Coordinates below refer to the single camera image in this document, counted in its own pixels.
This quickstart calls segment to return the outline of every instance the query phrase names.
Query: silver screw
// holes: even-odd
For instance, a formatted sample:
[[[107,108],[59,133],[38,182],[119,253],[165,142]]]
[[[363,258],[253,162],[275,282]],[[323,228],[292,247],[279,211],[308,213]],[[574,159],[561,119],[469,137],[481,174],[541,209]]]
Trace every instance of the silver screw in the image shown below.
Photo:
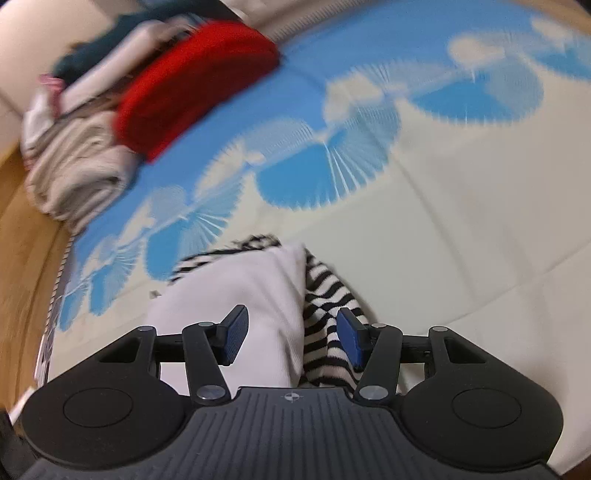
[[[382,400],[388,396],[388,390],[380,385],[367,385],[359,390],[365,400]]]
[[[219,385],[204,385],[197,390],[201,400],[219,400],[226,394],[226,390]]]

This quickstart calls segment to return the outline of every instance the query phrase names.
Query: pile of laundry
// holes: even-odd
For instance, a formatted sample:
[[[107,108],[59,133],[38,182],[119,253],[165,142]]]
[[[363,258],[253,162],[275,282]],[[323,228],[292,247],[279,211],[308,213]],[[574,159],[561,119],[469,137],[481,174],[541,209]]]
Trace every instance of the pile of laundry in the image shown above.
[[[73,234],[180,134],[279,64],[277,46],[219,0],[122,15],[39,77],[21,151],[34,206]]]
[[[200,319],[220,322],[237,304],[246,306],[248,334],[236,361],[221,367],[232,396],[244,385],[343,387],[352,394],[359,382],[336,317],[345,307],[368,320],[349,288],[302,244],[281,245],[273,235],[234,241],[179,261],[163,294],[152,293],[144,322],[159,335]],[[161,367],[162,380],[189,393],[184,364]]]

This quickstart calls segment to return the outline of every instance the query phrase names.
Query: blanket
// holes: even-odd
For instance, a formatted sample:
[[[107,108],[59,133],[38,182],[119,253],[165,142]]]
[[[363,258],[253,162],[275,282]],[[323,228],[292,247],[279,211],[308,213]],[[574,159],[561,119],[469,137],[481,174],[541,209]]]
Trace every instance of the blanket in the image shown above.
[[[43,152],[25,186],[33,205],[79,233],[129,185],[138,166],[130,149],[115,145],[114,112],[75,119]]]

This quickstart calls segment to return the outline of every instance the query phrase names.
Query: black and white striped fabric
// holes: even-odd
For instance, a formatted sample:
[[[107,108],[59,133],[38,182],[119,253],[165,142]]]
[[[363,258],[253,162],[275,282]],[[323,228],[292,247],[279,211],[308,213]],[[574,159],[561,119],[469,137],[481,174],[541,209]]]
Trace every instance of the black and white striped fabric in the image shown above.
[[[234,241],[228,248],[211,250],[181,260],[175,266],[169,283],[175,283],[196,268],[227,255],[280,246],[281,242],[273,235],[257,235],[243,241]],[[361,374],[353,371],[341,346],[336,331],[336,315],[340,308],[347,307],[362,323],[367,323],[367,319],[353,294],[328,266],[308,250],[306,253],[304,375],[300,385],[344,387],[352,393]]]

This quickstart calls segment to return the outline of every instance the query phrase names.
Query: bed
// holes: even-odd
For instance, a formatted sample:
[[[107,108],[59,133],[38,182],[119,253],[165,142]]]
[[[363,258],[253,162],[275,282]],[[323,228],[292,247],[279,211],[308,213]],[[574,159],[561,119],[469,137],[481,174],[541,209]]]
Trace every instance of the bed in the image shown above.
[[[545,386],[564,413],[550,465],[587,457],[591,41],[500,1],[400,0],[282,53],[75,239],[48,377],[141,325],[180,258],[272,232],[370,319],[450,326]]]

